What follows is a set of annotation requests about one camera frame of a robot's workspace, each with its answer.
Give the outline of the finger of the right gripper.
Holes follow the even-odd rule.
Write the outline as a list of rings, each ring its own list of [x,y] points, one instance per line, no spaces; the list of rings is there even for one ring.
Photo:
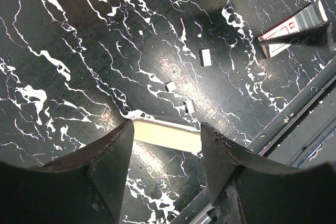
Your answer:
[[[335,22],[327,22],[319,27],[300,31],[260,42],[261,45],[290,44],[335,51]]]

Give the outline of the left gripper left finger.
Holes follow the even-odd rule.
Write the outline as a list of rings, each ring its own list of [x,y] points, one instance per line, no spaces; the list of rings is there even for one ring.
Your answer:
[[[1,223],[118,223],[133,140],[128,121],[41,167],[1,162]]]

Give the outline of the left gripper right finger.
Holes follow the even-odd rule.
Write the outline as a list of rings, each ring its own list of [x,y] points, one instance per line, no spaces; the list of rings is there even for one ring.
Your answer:
[[[335,223],[335,163],[307,169],[263,157],[208,123],[201,142],[218,223]]]

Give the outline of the silver staple strip piece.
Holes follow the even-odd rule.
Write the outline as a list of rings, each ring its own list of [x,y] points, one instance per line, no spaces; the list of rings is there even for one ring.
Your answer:
[[[202,49],[200,51],[201,66],[208,67],[212,65],[211,52],[209,49]]]

